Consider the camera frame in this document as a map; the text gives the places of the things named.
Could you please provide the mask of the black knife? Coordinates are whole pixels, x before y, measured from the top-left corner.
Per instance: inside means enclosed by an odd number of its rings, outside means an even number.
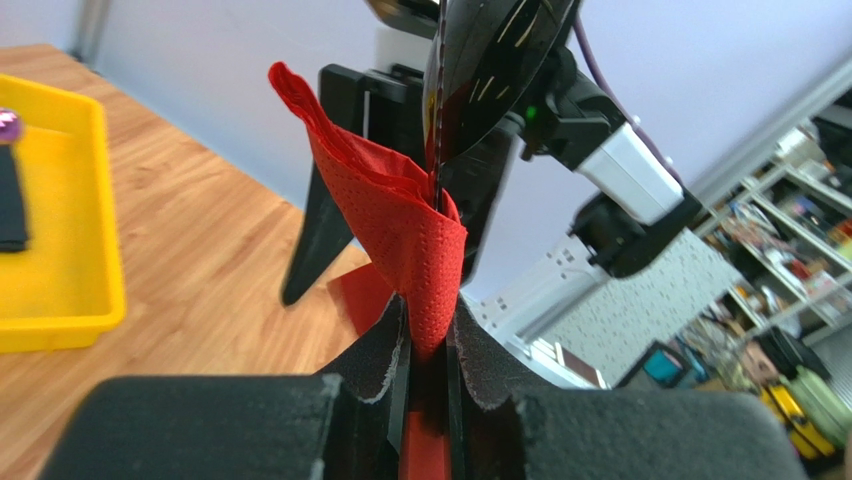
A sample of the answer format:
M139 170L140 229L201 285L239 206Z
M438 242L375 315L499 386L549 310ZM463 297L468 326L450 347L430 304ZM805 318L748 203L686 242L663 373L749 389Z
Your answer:
M443 212L443 193L441 186L442 146L440 140L443 115L443 77L444 43L448 1L439 1L437 32L434 36L426 70L423 88L423 127L426 170L432 186L432 207L438 213Z

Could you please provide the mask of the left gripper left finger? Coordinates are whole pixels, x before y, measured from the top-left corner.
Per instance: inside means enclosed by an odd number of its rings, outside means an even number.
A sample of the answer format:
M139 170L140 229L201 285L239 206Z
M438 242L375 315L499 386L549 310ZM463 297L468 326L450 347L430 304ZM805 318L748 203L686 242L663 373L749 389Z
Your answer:
M396 479L409 396L407 305L393 296L378 321L320 373L339 380L323 452L326 479Z

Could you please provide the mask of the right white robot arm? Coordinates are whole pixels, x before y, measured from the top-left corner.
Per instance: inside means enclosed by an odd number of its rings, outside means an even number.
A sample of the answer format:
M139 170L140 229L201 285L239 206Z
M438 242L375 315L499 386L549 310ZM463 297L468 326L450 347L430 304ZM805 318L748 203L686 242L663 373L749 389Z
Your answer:
M597 186L571 230L608 277L644 269L699 208L561 42L434 44L422 74L331 64L320 91L282 62L268 78L304 123L313 156L285 305L358 240L369 263L329 286L349 314L379 315L400 296L443 322L473 270L516 140L524 158L551 156Z

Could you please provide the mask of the red paper napkin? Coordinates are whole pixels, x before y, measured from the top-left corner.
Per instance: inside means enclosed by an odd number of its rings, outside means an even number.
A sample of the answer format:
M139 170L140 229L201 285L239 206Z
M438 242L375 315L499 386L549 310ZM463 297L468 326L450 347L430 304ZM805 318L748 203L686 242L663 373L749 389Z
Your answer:
M397 473L448 479L452 438L447 418L445 340L457 307L466 230L454 202L427 203L431 175L410 158L334 124L308 83L271 66L269 81L305 125L315 164L369 263L335 287L354 321L387 304L380 319L345 353L343 366L381 375L379 406L401 421Z

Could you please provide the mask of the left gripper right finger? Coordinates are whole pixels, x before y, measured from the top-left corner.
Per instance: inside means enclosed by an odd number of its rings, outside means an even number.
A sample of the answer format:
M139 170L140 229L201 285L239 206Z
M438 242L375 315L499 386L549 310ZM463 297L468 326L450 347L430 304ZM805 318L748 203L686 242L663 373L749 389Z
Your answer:
M513 395L549 383L487 333L463 299L445 351L450 477L524 479L524 435Z

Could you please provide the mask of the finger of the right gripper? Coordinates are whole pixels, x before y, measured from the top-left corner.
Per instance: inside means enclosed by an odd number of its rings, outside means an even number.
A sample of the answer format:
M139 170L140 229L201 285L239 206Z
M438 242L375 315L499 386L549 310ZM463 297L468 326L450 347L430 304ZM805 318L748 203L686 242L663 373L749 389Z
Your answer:
M493 203L518 136L515 126L497 126L463 155L447 162L442 185L454 200L467 230L462 279L468 280L477 263Z
M318 100L333 124L424 168L423 78L422 71L398 63L385 71L363 72L329 64L319 72ZM353 238L313 165L301 232L281 285L282 304L298 302Z

